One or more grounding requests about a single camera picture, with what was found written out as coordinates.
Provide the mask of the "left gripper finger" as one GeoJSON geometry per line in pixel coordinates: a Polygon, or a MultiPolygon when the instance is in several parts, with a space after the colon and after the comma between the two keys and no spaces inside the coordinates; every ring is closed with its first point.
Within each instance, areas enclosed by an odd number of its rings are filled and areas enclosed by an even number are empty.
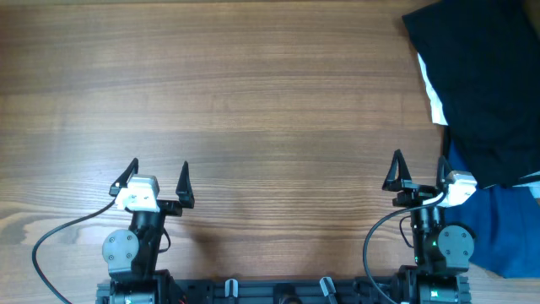
{"type": "Polygon", "coordinates": [[[133,158],[126,170],[111,184],[109,195],[116,197],[119,192],[127,187],[131,177],[138,173],[138,158],[133,158]]]}
{"type": "Polygon", "coordinates": [[[175,189],[175,194],[182,208],[193,209],[195,205],[194,193],[189,177],[189,164],[187,161],[183,163],[181,174],[175,189]]]}

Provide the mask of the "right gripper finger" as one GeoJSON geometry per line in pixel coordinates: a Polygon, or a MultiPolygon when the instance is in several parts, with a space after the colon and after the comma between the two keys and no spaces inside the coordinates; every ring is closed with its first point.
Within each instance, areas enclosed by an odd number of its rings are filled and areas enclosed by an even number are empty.
{"type": "Polygon", "coordinates": [[[402,151],[397,149],[392,156],[391,166],[383,182],[384,191],[402,191],[412,186],[412,177],[402,151]]]}
{"type": "Polygon", "coordinates": [[[437,163],[437,172],[435,178],[435,185],[438,188],[444,188],[446,184],[446,177],[451,172],[451,166],[448,163],[444,155],[440,156],[437,163]]]}

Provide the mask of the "black shorts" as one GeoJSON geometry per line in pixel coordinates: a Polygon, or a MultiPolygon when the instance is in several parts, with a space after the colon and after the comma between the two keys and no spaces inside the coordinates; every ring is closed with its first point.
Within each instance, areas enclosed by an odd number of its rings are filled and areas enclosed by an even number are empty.
{"type": "Polygon", "coordinates": [[[402,21],[478,185],[537,173],[539,37],[523,3],[439,1],[402,21]]]}

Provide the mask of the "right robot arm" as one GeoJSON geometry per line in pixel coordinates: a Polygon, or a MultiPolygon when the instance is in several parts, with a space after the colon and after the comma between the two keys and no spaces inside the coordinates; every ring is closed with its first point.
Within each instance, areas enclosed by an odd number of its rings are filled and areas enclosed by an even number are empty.
{"type": "Polygon", "coordinates": [[[414,266],[402,266],[392,277],[390,299],[395,303],[470,303],[470,285],[464,274],[469,270],[475,235],[464,224],[446,223],[445,211],[475,193],[473,175],[453,170],[441,156],[435,185],[417,184],[398,149],[382,189],[395,192],[392,204],[410,214],[415,260],[414,266]]]}

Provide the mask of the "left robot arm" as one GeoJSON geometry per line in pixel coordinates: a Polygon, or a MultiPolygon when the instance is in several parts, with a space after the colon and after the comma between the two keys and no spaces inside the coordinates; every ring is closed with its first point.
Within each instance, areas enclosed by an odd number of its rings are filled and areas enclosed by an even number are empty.
{"type": "Polygon", "coordinates": [[[184,163],[175,189],[176,199],[160,199],[156,176],[138,172],[138,159],[111,184],[109,194],[119,209],[132,215],[130,225],[113,231],[102,245],[111,281],[96,291],[97,303],[108,304],[185,304],[186,292],[166,269],[157,270],[158,256],[165,252],[161,239],[168,238],[165,219],[180,217],[192,209],[195,199],[184,163]]]}

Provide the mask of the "white shirt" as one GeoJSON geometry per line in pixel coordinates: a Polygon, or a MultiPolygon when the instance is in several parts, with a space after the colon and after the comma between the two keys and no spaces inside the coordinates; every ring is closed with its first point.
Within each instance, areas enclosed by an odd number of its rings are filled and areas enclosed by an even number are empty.
{"type": "Polygon", "coordinates": [[[443,112],[443,106],[442,102],[440,100],[440,97],[435,92],[434,87],[429,81],[429,77],[427,74],[427,68],[425,65],[425,62],[423,58],[418,53],[418,64],[420,66],[422,78],[425,85],[425,91],[429,98],[429,104],[430,104],[430,113],[431,113],[431,120],[433,124],[438,124],[441,126],[447,126],[448,122],[445,118],[444,112],[443,112]]]}

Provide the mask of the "blue cloth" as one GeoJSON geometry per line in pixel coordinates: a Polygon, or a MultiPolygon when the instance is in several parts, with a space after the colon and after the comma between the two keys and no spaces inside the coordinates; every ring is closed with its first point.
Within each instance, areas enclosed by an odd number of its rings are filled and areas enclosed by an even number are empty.
{"type": "Polygon", "coordinates": [[[487,147],[445,128],[443,151],[451,167],[478,180],[476,192],[445,211],[476,237],[470,261],[505,278],[539,277],[539,204],[518,182],[539,171],[537,149],[487,147]]]}

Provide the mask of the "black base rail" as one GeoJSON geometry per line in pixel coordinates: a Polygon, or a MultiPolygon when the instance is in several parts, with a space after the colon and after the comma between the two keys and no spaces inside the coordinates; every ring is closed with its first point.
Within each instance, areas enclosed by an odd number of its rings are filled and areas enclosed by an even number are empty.
{"type": "Polygon", "coordinates": [[[378,278],[375,284],[364,277],[355,280],[334,280],[333,291],[327,291],[321,280],[237,281],[229,287],[226,282],[212,280],[177,280],[188,304],[278,304],[286,295],[295,296],[304,304],[379,304],[430,303],[471,304],[468,278],[453,282],[418,282],[416,297],[403,283],[378,278]]]}

